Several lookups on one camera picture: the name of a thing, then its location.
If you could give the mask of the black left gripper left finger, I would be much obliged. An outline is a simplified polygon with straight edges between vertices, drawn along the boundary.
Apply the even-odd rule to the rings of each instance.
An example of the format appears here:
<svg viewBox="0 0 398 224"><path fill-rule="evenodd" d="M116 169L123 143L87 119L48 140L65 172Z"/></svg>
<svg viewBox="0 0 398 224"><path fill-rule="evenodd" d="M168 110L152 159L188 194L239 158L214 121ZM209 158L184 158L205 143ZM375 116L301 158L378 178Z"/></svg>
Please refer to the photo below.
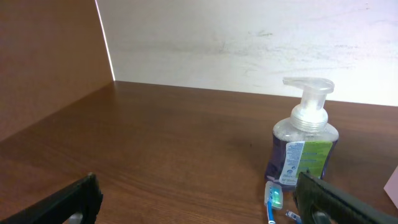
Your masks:
<svg viewBox="0 0 398 224"><path fill-rule="evenodd" d="M81 215L82 224L95 223L102 201L98 179L90 173L1 223L64 223L76 214Z"/></svg>

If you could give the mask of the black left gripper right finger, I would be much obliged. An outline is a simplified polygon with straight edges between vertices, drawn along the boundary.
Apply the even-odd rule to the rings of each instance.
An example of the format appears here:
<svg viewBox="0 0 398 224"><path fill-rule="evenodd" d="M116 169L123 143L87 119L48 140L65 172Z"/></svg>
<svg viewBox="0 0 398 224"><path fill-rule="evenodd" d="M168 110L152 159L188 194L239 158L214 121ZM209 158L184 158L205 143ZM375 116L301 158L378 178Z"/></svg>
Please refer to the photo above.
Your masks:
<svg viewBox="0 0 398 224"><path fill-rule="evenodd" d="M397 218L374 209L333 185L301 172L294 201L303 224L397 224Z"/></svg>

